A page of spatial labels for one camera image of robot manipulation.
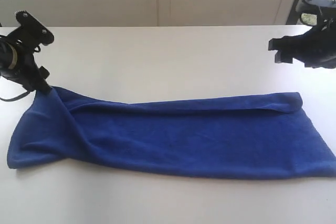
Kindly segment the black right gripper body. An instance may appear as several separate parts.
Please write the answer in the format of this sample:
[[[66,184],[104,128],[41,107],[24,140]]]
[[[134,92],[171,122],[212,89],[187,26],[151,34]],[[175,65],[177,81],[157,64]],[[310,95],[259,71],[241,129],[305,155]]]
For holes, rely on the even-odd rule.
[[[310,27],[304,33],[307,38],[303,49],[304,66],[335,69],[335,19],[302,16],[300,22]]]

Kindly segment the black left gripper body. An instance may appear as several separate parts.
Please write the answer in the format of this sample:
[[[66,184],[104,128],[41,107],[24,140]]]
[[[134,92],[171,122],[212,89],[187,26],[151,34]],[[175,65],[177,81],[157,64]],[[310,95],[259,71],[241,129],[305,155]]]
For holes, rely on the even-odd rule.
[[[36,90],[38,69],[32,51],[1,35],[1,77],[25,90]]]

